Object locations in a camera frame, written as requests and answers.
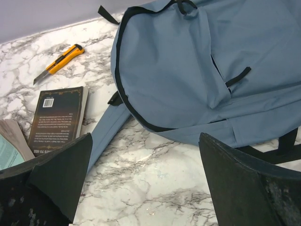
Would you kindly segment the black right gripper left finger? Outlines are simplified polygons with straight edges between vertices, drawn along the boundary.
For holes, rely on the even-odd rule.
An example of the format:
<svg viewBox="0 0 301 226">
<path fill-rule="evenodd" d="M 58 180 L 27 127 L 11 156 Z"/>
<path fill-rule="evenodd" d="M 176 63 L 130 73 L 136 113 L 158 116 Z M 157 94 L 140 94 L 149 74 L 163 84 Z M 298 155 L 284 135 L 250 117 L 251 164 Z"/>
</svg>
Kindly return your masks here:
<svg viewBox="0 0 301 226">
<path fill-rule="evenodd" d="M 92 136 L 0 172 L 2 226 L 73 223 L 89 165 Z"/>
</svg>

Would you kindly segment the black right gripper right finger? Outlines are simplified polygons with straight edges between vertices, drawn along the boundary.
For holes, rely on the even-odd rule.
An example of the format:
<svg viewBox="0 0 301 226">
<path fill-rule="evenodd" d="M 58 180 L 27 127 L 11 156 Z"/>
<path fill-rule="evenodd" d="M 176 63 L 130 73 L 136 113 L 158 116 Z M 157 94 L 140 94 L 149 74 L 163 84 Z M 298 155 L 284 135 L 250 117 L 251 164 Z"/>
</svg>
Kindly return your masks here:
<svg viewBox="0 0 301 226">
<path fill-rule="evenodd" d="M 199 150 L 220 226 L 299 226 L 301 173 L 201 133 Z"/>
</svg>

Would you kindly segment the teal paperback book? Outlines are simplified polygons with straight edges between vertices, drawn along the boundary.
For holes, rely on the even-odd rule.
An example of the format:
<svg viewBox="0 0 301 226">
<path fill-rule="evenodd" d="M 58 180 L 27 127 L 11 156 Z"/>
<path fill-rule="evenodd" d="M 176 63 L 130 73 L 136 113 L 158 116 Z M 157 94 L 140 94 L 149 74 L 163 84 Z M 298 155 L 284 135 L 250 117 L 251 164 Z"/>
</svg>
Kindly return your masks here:
<svg viewBox="0 0 301 226">
<path fill-rule="evenodd" d="M 15 120 L 0 120 L 0 169 L 35 158 Z"/>
</svg>

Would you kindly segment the blue backpack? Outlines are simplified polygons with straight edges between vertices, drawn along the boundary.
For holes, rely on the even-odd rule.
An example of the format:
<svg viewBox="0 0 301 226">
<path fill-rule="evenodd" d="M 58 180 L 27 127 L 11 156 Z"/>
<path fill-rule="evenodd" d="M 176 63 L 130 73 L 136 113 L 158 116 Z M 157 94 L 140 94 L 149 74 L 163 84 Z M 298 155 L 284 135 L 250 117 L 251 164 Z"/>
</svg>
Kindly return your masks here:
<svg viewBox="0 0 301 226">
<path fill-rule="evenodd" d="M 301 3 L 157 0 L 128 8 L 111 50 L 117 91 L 92 167 L 125 121 L 198 145 L 201 133 L 261 160 L 301 158 Z"/>
</svg>

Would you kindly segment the black paperback book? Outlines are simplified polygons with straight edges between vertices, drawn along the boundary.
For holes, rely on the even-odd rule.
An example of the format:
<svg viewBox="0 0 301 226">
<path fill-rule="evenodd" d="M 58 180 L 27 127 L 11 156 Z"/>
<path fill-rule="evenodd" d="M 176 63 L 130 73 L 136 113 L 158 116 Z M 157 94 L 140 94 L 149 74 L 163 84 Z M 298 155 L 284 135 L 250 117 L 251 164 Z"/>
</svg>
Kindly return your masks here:
<svg viewBox="0 0 301 226">
<path fill-rule="evenodd" d="M 41 91 L 28 146 L 34 156 L 51 152 L 79 137 L 84 118 L 87 87 Z"/>
</svg>

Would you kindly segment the yellow utility knife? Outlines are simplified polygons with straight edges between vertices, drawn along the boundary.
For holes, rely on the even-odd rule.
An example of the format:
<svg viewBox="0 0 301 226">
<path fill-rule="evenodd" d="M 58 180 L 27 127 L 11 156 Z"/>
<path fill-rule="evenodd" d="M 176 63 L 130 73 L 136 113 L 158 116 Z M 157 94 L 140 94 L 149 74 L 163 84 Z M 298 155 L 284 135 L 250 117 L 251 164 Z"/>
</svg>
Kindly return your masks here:
<svg viewBox="0 0 301 226">
<path fill-rule="evenodd" d="M 84 48 L 79 44 L 74 44 L 67 51 L 61 54 L 53 63 L 51 63 L 39 76 L 33 80 L 33 85 L 42 81 L 44 78 L 54 75 L 64 66 L 66 66 L 73 58 L 84 53 Z"/>
</svg>

